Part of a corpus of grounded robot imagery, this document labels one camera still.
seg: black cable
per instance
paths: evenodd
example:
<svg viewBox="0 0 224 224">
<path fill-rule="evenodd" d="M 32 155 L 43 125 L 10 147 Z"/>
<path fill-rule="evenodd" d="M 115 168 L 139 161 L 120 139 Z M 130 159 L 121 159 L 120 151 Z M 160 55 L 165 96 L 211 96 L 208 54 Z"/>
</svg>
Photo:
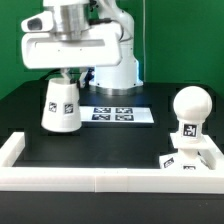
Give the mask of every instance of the black cable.
<svg viewBox="0 0 224 224">
<path fill-rule="evenodd" d="M 39 80 L 46 80 L 49 76 L 56 75 L 56 74 L 61 74 L 61 69 L 53 69 L 53 70 L 49 71 L 46 75 L 39 78 Z M 71 72 L 69 74 L 70 75 L 80 75 L 81 73 L 80 72 Z"/>
<path fill-rule="evenodd" d="M 49 71 L 46 75 L 39 78 L 39 80 L 46 80 L 49 76 L 55 75 L 55 74 L 60 74 L 60 69 L 53 69 Z"/>
</svg>

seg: white robot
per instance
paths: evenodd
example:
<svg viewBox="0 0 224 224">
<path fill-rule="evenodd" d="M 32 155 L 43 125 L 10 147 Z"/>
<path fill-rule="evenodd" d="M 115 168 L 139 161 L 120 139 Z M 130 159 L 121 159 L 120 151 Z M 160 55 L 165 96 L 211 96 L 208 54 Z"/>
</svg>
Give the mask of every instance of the white robot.
<svg viewBox="0 0 224 224">
<path fill-rule="evenodd" d="M 80 128 L 79 92 L 70 83 L 70 68 L 95 68 L 92 90 L 129 94 L 141 87 L 133 55 L 134 21 L 116 0 L 44 0 L 43 13 L 22 22 L 22 55 L 30 69 L 61 69 L 49 81 L 42 126 L 56 132 Z M 96 7 L 99 19 L 89 20 Z"/>
</svg>

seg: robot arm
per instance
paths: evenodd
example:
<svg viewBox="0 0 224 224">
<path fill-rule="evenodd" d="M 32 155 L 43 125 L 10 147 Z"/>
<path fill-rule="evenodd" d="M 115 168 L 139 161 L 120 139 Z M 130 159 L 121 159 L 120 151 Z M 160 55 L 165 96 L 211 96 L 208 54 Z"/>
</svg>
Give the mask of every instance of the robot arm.
<svg viewBox="0 0 224 224">
<path fill-rule="evenodd" d="M 89 0 L 44 0 L 45 11 L 22 22 L 28 68 L 115 66 L 121 62 L 117 22 L 90 25 Z M 101 12 L 109 5 L 100 0 Z"/>
</svg>

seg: white object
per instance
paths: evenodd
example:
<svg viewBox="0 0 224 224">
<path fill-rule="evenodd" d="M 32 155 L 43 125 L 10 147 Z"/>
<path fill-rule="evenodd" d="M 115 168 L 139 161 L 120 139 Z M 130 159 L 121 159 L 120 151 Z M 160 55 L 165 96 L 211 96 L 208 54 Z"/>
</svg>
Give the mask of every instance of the white object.
<svg viewBox="0 0 224 224">
<path fill-rule="evenodd" d="M 132 16 L 117 7 L 115 0 L 99 1 L 99 17 L 110 17 L 124 28 L 120 42 L 122 61 L 117 66 L 95 67 L 94 79 L 89 82 L 91 90 L 110 95 L 126 95 L 143 86 L 139 80 L 139 63 L 133 54 L 134 20 Z"/>
<path fill-rule="evenodd" d="M 22 39 L 23 62 L 32 69 L 117 65 L 121 61 L 118 35 L 110 30 L 115 26 L 119 29 L 108 24 L 87 30 L 80 41 L 55 41 L 52 33 L 27 33 Z"/>
<path fill-rule="evenodd" d="M 28 23 L 29 21 L 31 20 L 34 20 L 34 19 L 37 19 L 37 20 L 40 20 L 42 21 L 42 29 L 41 30 L 33 30 L 31 31 L 28 27 Z M 25 19 L 22 24 L 22 30 L 23 32 L 48 32 L 48 31 L 51 31 L 54 27 L 54 22 L 53 22 L 53 15 L 52 15 L 52 12 L 50 11 L 44 11 L 40 14 L 37 14 L 29 19 Z"/>
<path fill-rule="evenodd" d="M 179 120 L 179 130 L 171 133 L 171 140 L 178 153 L 160 156 L 162 169 L 208 170 L 214 165 L 198 155 L 213 152 L 214 142 L 204 136 L 202 124 L 212 109 L 212 100 L 202 88 L 191 86 L 182 89 L 174 99 L 174 111 Z"/>
<path fill-rule="evenodd" d="M 89 107 L 80 106 L 81 120 L 87 122 L 154 123 L 146 107 Z"/>
<path fill-rule="evenodd" d="M 199 142 L 202 123 L 212 109 L 209 94 L 197 86 L 184 88 L 175 97 L 173 108 L 179 120 L 178 133 L 182 141 Z"/>
<path fill-rule="evenodd" d="M 42 126 L 54 132 L 72 132 L 81 127 L 77 84 L 64 78 L 49 81 Z"/>
<path fill-rule="evenodd" d="M 0 149 L 0 167 L 11 167 L 24 147 L 24 133 L 14 132 Z"/>
<path fill-rule="evenodd" d="M 206 159 L 216 169 L 206 172 L 169 169 L 7 167 L 9 164 L 12 165 L 12 161 L 15 162 L 24 146 L 24 133 L 13 133 L 1 148 L 3 151 L 0 153 L 0 160 L 4 161 L 0 167 L 1 191 L 224 194 L 224 159 L 215 145 L 208 149 Z"/>
</svg>

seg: white border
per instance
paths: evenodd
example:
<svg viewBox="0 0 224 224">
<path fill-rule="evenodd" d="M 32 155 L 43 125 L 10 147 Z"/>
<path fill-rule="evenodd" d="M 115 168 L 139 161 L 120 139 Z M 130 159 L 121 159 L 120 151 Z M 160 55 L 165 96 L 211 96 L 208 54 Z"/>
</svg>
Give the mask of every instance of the white border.
<svg viewBox="0 0 224 224">
<path fill-rule="evenodd" d="M 11 166 L 25 147 L 24 133 L 15 132 L 0 150 L 1 191 L 157 192 L 224 194 L 220 170 L 19 168 Z"/>
</svg>

